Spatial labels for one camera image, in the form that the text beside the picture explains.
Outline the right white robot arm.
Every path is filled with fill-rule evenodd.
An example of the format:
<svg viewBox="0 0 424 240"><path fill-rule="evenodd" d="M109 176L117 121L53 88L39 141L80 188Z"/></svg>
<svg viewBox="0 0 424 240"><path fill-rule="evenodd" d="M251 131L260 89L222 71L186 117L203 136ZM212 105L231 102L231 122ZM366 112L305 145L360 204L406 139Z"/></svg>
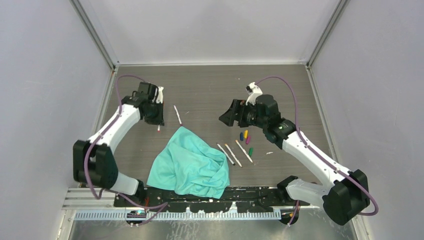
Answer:
<svg viewBox="0 0 424 240"><path fill-rule="evenodd" d="M294 201L302 201L320 207L340 226L370 205L366 174L359 169L351 171L315 149L295 123L281 116L272 95L261 95L255 103L234 99L218 119L228 127L237 124L241 128L255 126L262 129L270 143L295 157L320 181L316 184L296 176L287 177L277 186L277 198L281 204L288 206Z"/></svg>

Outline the orange-tipped white pen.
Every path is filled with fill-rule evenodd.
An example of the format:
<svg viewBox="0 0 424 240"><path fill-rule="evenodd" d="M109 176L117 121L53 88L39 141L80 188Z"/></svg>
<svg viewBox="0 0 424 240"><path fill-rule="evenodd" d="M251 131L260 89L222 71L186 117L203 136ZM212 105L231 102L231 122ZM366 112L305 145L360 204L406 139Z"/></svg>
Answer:
<svg viewBox="0 0 424 240"><path fill-rule="evenodd" d="M230 148L230 146L227 143L225 143L224 145L228 149L228 151L230 152L230 154L232 155L232 157L235 160L235 162L242 168L243 166L242 166L241 162L238 160L238 158L236 157L236 155L234 154L234 152L232 151L232 149Z"/></svg>

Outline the slotted aluminium rail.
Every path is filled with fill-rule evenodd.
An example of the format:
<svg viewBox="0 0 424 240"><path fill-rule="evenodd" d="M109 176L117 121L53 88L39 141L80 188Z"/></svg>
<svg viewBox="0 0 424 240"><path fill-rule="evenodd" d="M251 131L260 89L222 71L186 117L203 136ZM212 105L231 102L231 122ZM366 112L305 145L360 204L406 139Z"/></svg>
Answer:
<svg viewBox="0 0 424 240"><path fill-rule="evenodd" d="M237 212L231 209L227 212L154 212L145 213L142 210L81 210L75 214L77 221L143 221L152 218L156 221L178 221L178 220L200 220L200 221L220 221L220 220L280 220L281 213L272 212Z"/></svg>

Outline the magenta-tipped white pen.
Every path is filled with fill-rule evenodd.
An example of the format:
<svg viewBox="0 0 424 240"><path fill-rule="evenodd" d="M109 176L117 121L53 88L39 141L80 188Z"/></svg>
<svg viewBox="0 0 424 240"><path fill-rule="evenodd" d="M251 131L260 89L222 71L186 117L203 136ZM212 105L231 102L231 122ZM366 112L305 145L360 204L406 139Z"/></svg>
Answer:
<svg viewBox="0 0 424 240"><path fill-rule="evenodd" d="M178 120L179 125L180 126L183 126L183 123L182 123L182 120L181 120L181 117L180 117L180 113L178 111L177 106L176 105L173 105L173 108L174 108L174 111L175 111L175 114L176 114L176 117L177 117L177 120Z"/></svg>

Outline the teal cloth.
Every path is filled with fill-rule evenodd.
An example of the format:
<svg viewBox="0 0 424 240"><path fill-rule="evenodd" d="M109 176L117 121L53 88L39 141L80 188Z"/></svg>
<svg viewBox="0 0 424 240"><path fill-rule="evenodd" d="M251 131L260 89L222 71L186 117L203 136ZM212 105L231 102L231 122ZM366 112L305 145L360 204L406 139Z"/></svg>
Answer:
<svg viewBox="0 0 424 240"><path fill-rule="evenodd" d="M228 160L181 126L153 161L147 185L178 195L219 199L230 185Z"/></svg>

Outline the yellow-tipped white pen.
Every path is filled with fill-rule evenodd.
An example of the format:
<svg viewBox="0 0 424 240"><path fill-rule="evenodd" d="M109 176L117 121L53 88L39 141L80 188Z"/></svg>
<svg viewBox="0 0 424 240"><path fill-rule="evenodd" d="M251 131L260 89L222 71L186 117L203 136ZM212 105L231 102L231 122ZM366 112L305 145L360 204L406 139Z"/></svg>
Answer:
<svg viewBox="0 0 424 240"><path fill-rule="evenodd" d="M247 151L242 147L242 145L239 143L239 141L236 139L235 140L236 144L238 145L238 147L240 148L240 150L243 152L243 154L247 157L247 159L253 164L253 160L251 158L251 156L247 153Z"/></svg>

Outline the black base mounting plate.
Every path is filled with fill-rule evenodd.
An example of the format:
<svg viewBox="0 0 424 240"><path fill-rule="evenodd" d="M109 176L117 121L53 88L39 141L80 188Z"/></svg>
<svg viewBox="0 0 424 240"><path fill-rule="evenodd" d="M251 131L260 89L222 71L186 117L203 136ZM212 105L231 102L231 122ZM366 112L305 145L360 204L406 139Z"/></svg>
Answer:
<svg viewBox="0 0 424 240"><path fill-rule="evenodd" d="M164 211L169 213L183 213L187 209L192 213L226 213L233 204L237 213L267 213L274 208L293 209L296 205L295 200L283 197L278 188L269 186L229 186L220 198L179 195L155 187L146 187L144 193L144 198L129 198L139 205L147 203L149 207L167 203Z"/></svg>

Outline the black-tipped white pen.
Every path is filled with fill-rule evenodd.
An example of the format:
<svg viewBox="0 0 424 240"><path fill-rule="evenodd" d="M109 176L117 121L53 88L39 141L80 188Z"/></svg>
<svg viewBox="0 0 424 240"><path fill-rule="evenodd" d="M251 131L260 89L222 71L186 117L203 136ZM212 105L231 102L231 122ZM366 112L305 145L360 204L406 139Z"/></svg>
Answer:
<svg viewBox="0 0 424 240"><path fill-rule="evenodd" d="M235 166L235 162L232 160L232 158L228 155L228 153L223 149L223 147L219 144L216 143L216 145L218 146L218 148L224 153L224 155L226 156L226 158L228 159L228 161L231 163L231 165Z"/></svg>

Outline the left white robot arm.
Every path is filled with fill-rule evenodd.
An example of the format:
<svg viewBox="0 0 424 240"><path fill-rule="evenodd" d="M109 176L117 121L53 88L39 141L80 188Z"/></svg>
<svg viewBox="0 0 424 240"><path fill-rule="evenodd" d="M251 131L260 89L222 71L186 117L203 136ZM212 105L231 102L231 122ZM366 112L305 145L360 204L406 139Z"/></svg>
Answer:
<svg viewBox="0 0 424 240"><path fill-rule="evenodd" d="M138 89L121 100L115 114L96 134L74 143L74 180L125 194L129 203L141 206L146 200L144 183L121 173L114 157L121 140L141 120L164 126L164 87L140 82Z"/></svg>

